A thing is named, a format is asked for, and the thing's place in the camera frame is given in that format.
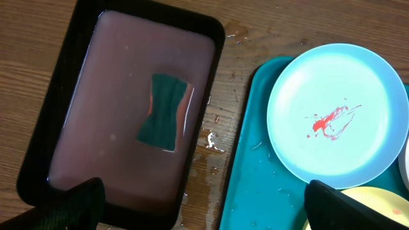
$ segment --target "yellow plate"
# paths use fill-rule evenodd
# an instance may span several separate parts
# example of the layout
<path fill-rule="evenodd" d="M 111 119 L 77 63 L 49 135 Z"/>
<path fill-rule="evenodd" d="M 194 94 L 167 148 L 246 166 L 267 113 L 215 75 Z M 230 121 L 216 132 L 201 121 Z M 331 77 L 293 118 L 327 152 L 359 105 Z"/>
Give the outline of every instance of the yellow plate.
<path fill-rule="evenodd" d="M 365 204 L 382 215 L 409 227 L 409 202 L 401 196 L 381 188 L 356 187 L 342 191 L 350 198 Z M 303 230 L 311 230 L 308 220 Z"/>

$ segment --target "ketchup stain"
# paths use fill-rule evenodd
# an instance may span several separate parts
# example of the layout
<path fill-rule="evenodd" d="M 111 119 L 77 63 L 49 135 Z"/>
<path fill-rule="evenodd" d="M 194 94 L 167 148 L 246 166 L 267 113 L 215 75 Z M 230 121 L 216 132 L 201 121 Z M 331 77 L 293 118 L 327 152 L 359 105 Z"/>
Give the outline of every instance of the ketchup stain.
<path fill-rule="evenodd" d="M 324 137 L 329 138 L 331 140 L 336 140 L 339 138 L 339 136 L 344 132 L 345 128 L 351 123 L 355 113 L 354 110 L 361 107 L 362 105 L 358 105 L 352 109 L 348 108 L 348 106 L 344 105 L 342 107 L 337 107 L 334 111 L 332 111 L 329 115 L 326 115 L 325 117 L 321 117 L 318 121 L 315 121 L 313 124 L 313 129 L 311 131 L 314 131 L 316 133 L 319 129 L 322 130 Z M 336 119 L 341 118 L 345 115 L 350 115 L 352 114 L 351 119 L 338 131 L 336 134 L 328 134 L 326 133 L 326 129 L 329 127 L 331 131 L 335 131 L 335 129 L 332 128 L 331 122 L 334 122 Z"/>

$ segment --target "green sponge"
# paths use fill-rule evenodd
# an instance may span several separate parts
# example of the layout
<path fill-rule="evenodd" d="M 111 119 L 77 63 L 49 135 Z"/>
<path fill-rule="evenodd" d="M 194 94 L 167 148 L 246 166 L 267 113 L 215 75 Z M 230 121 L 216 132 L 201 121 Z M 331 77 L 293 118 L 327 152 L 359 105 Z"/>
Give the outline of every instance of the green sponge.
<path fill-rule="evenodd" d="M 163 73 L 152 76 L 151 114 L 143 123 L 136 139 L 151 146 L 174 151 L 176 113 L 185 95 L 187 83 Z"/>

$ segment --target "teal tray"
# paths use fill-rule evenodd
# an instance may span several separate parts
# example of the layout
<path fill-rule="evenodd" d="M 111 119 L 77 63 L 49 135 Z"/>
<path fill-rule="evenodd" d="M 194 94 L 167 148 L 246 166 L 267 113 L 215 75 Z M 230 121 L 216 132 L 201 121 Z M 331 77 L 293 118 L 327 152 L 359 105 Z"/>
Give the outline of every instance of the teal tray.
<path fill-rule="evenodd" d="M 292 60 L 292 57 L 274 58 L 261 66 L 252 80 L 224 202 L 221 230 L 299 230 L 307 219 L 304 211 L 306 183 L 281 164 L 266 128 L 271 90 Z M 405 89 L 409 92 L 409 86 L 405 85 Z M 409 199 L 397 160 L 364 186 L 384 188 Z"/>

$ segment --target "wood grain surface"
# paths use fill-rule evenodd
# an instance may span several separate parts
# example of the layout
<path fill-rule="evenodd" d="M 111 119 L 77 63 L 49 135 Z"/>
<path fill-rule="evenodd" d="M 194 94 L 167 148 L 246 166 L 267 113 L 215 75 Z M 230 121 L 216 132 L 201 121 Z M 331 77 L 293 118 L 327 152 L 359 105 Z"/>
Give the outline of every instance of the wood grain surface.
<path fill-rule="evenodd" d="M 175 229 L 215 228 L 245 92 L 265 61 L 353 43 L 383 56 L 409 82 L 408 0 L 160 1 L 215 17 L 228 36 Z M 0 0 L 0 222 L 30 209 L 15 182 L 74 5 Z"/>

